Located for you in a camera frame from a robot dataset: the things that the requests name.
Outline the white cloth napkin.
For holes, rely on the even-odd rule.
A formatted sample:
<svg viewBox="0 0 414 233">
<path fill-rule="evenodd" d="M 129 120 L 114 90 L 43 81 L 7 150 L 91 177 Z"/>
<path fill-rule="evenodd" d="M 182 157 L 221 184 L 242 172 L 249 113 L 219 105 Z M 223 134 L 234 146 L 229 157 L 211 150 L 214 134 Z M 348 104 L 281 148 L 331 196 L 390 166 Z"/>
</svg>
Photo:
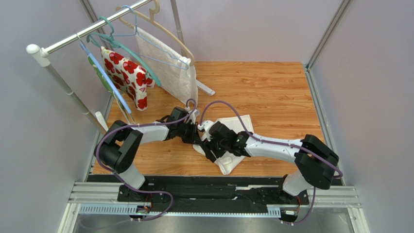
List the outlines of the white cloth napkin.
<svg viewBox="0 0 414 233">
<path fill-rule="evenodd" d="M 243 123 L 250 132 L 254 132 L 253 124 L 250 115 L 241 116 Z M 237 116 L 234 117 L 222 117 L 218 118 L 216 121 L 205 120 L 201 123 L 203 129 L 206 129 L 207 126 L 212 126 L 214 123 L 220 122 L 224 124 L 227 128 L 233 130 L 236 133 L 245 131 L 240 120 Z M 222 157 L 216 159 L 213 163 L 216 164 L 223 175 L 229 175 L 238 164 L 244 160 L 244 156 L 235 156 L 229 152 L 226 152 Z"/>
</svg>

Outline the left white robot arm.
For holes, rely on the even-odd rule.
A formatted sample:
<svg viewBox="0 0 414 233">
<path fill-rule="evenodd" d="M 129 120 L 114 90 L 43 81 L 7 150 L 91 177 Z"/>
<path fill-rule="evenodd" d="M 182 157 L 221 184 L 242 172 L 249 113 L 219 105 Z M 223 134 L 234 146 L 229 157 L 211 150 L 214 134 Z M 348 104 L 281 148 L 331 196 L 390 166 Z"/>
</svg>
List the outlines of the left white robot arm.
<svg viewBox="0 0 414 233">
<path fill-rule="evenodd" d="M 190 114 L 184 108 L 174 107 L 169 115 L 153 123 L 131 125 L 117 120 L 95 147 L 94 156 L 126 186 L 138 190 L 145 183 L 145 177 L 133 164 L 140 145 L 175 137 L 186 144 L 201 143 L 197 123 L 190 119 Z"/>
</svg>

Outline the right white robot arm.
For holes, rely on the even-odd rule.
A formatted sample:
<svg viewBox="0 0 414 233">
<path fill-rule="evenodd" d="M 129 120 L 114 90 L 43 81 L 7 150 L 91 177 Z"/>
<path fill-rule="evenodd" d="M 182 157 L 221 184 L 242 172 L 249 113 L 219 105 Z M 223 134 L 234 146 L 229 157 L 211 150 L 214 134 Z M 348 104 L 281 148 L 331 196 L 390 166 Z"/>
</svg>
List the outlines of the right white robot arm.
<svg viewBox="0 0 414 233">
<path fill-rule="evenodd" d="M 279 186 L 291 196 L 312 186 L 328 190 L 335 179 L 339 157 L 314 135 L 295 140 L 263 137 L 249 131 L 237 133 L 219 121 L 205 121 L 197 128 L 203 132 L 201 148 L 213 162 L 228 154 L 267 157 L 295 164 L 298 170 L 286 175 Z"/>
</svg>

